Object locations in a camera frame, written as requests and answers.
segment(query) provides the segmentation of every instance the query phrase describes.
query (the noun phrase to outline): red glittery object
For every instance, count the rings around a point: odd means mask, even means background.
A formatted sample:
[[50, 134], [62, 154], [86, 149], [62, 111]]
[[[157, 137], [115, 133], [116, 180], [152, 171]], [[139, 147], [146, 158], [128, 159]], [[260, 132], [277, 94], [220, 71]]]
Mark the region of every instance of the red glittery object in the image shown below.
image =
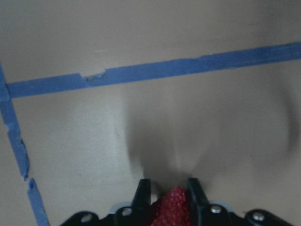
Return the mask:
[[151, 205], [154, 219], [150, 226], [192, 226], [187, 192], [175, 187]]

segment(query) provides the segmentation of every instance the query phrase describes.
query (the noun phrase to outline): blue tape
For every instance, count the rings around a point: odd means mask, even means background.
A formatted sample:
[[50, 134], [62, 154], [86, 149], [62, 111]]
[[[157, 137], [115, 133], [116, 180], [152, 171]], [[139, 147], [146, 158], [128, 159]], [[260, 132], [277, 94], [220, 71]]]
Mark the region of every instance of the blue tape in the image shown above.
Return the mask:
[[49, 226], [48, 219], [43, 207], [42, 197], [37, 189], [34, 179], [28, 182], [27, 195], [32, 206], [38, 226]]
[[212, 54], [195, 59], [178, 59], [142, 65], [107, 69], [105, 73], [88, 77], [69, 74], [44, 79], [9, 83], [12, 98], [84, 89], [126, 82], [166, 78], [193, 73], [217, 71], [301, 59], [301, 42]]
[[19, 167], [19, 171], [24, 180], [26, 180], [29, 169], [29, 161], [27, 158], [26, 148], [20, 137], [20, 128], [13, 103], [7, 92], [4, 74], [0, 65], [0, 111], [3, 122], [8, 127], [8, 138], [15, 154], [15, 158]]

